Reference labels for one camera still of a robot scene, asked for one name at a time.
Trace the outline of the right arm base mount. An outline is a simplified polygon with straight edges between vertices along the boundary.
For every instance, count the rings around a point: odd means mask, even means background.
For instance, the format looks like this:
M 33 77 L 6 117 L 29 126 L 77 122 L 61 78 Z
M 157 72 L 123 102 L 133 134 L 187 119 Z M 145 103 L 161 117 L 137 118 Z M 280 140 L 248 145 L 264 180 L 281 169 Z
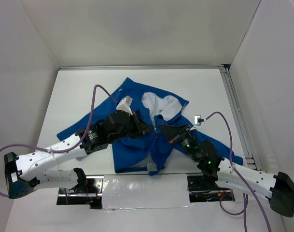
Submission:
M 187 190 L 191 203 L 234 201 L 232 190 L 218 187 L 215 183 L 208 183 L 202 174 L 187 176 Z

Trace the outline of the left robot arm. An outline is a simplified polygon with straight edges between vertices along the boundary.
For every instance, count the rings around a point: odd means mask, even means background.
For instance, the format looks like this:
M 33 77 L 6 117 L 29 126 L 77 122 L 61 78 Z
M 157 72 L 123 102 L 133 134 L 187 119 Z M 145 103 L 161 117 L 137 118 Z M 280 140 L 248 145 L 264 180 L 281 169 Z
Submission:
M 60 187 L 84 192 L 88 181 L 81 168 L 69 171 L 53 171 L 52 168 L 104 150 L 123 138 L 137 139 L 153 131 L 153 127 L 135 112 L 117 110 L 43 151 L 25 155 L 7 153 L 4 155 L 4 174 L 8 198 L 18 199 L 43 188 Z

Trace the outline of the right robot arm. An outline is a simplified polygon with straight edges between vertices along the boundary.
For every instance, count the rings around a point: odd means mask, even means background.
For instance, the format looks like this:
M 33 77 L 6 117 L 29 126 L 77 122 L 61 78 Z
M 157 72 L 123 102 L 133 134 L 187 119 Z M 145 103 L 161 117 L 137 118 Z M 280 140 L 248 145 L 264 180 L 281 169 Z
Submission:
M 207 189 L 218 186 L 245 194 L 255 193 L 257 197 L 267 200 L 276 213 L 288 218 L 294 216 L 294 182 L 286 173 L 269 174 L 230 162 L 218 155 L 209 140 L 196 142 L 187 124 L 162 124 L 159 128 L 171 144 L 180 145 L 192 161 L 197 163 Z

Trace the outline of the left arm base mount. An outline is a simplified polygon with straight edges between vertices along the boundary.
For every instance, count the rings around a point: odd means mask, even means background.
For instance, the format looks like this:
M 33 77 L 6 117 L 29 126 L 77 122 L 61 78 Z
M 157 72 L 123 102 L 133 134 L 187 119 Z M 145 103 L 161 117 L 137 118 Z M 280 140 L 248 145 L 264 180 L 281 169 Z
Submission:
M 72 188 L 59 188 L 57 205 L 83 205 L 102 209 L 103 175 L 86 175 L 81 168 L 74 168 L 77 175 Z

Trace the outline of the blue zip jacket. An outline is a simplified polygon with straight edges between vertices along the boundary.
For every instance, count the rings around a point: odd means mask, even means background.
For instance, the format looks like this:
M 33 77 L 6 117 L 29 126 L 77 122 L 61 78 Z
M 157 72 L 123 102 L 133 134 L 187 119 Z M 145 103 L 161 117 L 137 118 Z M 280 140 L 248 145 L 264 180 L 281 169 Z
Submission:
M 203 141 L 210 141 L 219 156 L 243 164 L 243 158 L 226 145 L 196 130 L 190 134 L 188 146 L 167 140 L 160 125 L 190 125 L 182 115 L 187 104 L 174 93 L 127 78 L 98 107 L 59 132 L 57 138 L 63 141 L 78 135 L 80 147 L 88 151 L 112 145 L 116 173 L 146 171 L 154 176 L 164 169 L 172 150 L 186 153 Z

